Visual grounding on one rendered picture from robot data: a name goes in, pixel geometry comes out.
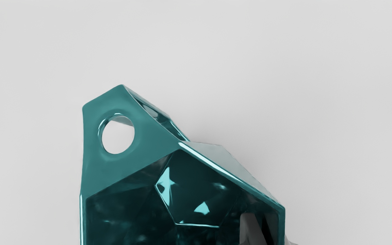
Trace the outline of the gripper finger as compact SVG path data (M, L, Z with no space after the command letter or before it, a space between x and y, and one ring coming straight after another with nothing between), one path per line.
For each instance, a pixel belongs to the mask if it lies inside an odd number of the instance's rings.
M273 238L265 217L260 226L254 213L241 214L239 245L273 245Z

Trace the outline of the teal faceted mug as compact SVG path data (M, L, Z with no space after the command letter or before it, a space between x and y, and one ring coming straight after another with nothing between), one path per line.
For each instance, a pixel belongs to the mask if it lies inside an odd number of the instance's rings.
M82 113L80 245L239 245L243 213L293 245L284 206L224 147L190 141L124 85Z

